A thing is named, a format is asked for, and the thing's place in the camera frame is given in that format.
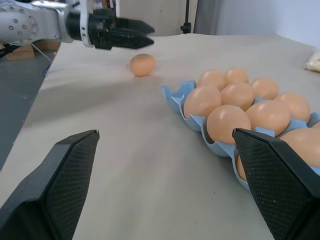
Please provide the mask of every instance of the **wall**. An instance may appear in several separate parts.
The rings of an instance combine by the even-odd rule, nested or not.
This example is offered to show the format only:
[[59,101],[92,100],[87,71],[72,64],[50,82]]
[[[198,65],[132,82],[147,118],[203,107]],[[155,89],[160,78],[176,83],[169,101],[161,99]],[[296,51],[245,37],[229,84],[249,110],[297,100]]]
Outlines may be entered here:
[[[119,0],[121,17],[143,20],[155,29],[154,36],[182,34],[186,0]],[[190,0],[189,21],[194,26],[198,0]]]
[[[207,25],[198,33],[278,34],[320,48],[319,0],[199,0],[199,6],[196,21]],[[217,14],[208,17],[208,9]]]

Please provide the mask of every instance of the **egg tray cup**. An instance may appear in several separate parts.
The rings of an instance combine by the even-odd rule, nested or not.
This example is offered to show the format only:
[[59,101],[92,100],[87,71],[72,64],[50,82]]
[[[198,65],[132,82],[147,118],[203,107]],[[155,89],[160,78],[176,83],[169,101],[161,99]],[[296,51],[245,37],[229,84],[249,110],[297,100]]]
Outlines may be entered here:
[[[233,171],[235,173],[236,178],[240,182],[240,184],[250,192],[248,182],[243,180],[237,171],[236,167],[236,159],[239,154],[236,146],[234,144],[226,144],[220,141],[213,141],[209,137],[207,132],[207,123],[206,119],[203,116],[196,116],[190,115],[189,118],[186,118],[184,115],[184,104],[188,95],[196,88],[195,81],[184,81],[181,83],[179,89],[177,91],[172,91],[169,86],[163,85],[162,92],[164,95],[165,100],[167,101],[169,107],[177,114],[181,115],[185,123],[194,131],[201,133],[202,138],[208,148],[216,155],[220,157],[229,157],[232,160]],[[259,102],[265,101],[262,98],[255,98],[253,101],[253,105]],[[311,128],[316,123],[320,122],[320,113],[313,112],[310,115],[309,122],[306,123],[303,120],[292,118],[290,120],[289,125],[287,128],[279,135],[277,138],[281,137],[282,135],[300,128]],[[267,129],[263,129],[257,127],[255,129],[256,132],[267,134],[269,136],[274,137],[275,132]],[[320,168],[312,167],[312,170],[316,172],[320,176]]]

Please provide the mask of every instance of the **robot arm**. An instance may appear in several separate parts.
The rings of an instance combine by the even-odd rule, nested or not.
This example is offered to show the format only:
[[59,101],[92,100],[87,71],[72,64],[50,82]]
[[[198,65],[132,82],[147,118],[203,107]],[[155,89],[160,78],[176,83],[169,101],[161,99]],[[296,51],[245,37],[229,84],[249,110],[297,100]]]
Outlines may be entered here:
[[110,8],[93,8],[93,0],[80,0],[80,11],[60,2],[22,3],[0,0],[0,43],[22,46],[37,40],[71,43],[92,48],[139,49],[154,41],[154,29],[143,21],[117,18]]

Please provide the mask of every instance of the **floor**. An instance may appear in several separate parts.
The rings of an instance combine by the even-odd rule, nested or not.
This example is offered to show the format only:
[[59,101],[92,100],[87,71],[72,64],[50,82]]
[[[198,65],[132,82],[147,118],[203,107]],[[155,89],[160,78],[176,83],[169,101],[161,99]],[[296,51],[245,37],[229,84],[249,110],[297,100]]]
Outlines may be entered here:
[[[53,59],[53,51],[45,54]],[[34,103],[49,64],[38,52],[33,59],[0,59],[0,172]]]

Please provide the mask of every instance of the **egg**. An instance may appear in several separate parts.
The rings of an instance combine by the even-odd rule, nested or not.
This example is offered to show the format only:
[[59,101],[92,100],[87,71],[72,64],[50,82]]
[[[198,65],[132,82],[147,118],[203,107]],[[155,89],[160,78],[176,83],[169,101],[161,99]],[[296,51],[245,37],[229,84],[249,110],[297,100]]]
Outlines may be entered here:
[[285,103],[289,109],[291,117],[308,122],[310,118],[310,106],[307,99],[295,92],[284,92],[274,100]]
[[279,93],[279,87],[271,77],[261,77],[250,83],[253,89],[254,97],[273,100]]
[[314,129],[320,129],[320,122],[316,123],[312,126]]
[[156,67],[156,60],[149,54],[138,54],[128,64],[131,72],[137,77],[148,76]]
[[224,74],[225,84],[249,83],[249,77],[242,67],[232,67]]
[[232,83],[221,91],[222,105],[234,105],[246,111],[254,102],[252,87],[244,82]]
[[225,77],[222,72],[216,69],[212,69],[209,71],[206,71],[197,82],[196,86],[201,87],[203,85],[209,85],[213,84],[216,86],[216,88],[221,91],[225,88],[226,82]]
[[214,85],[204,85],[196,87],[187,96],[183,113],[188,119],[190,115],[207,118],[209,114],[221,106],[221,94]]
[[239,177],[244,180],[247,181],[247,177],[246,177],[246,173],[245,173],[245,169],[244,166],[242,165],[242,161],[241,161],[241,157],[240,155],[238,155],[238,157],[235,160],[235,167],[236,167],[236,171],[239,174]]
[[249,117],[238,106],[219,106],[210,113],[206,121],[210,138],[225,144],[236,144],[232,136],[235,128],[251,129]]
[[265,100],[249,107],[245,112],[250,121],[251,129],[263,128],[281,134],[290,122],[290,111],[283,102]]
[[298,128],[280,139],[289,144],[309,166],[320,168],[320,129]]

